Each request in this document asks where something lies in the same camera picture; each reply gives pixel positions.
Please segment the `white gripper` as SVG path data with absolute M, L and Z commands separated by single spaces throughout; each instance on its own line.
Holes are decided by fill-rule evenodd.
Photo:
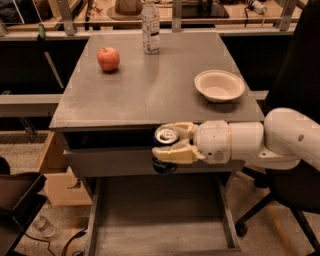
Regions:
M 199 126 L 192 122 L 169 123 L 179 135 L 172 146 L 154 147 L 153 155 L 160 161 L 192 164 L 203 160 L 208 164 L 227 163 L 231 158 L 230 129 L 223 120 L 206 121 Z

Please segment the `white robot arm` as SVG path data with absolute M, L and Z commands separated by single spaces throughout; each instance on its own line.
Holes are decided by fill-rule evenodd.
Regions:
M 289 108 L 270 111 L 262 122 L 206 121 L 162 126 L 172 145 L 152 149 L 163 162 L 224 164 L 231 160 L 288 170 L 304 161 L 320 170 L 320 125 Z

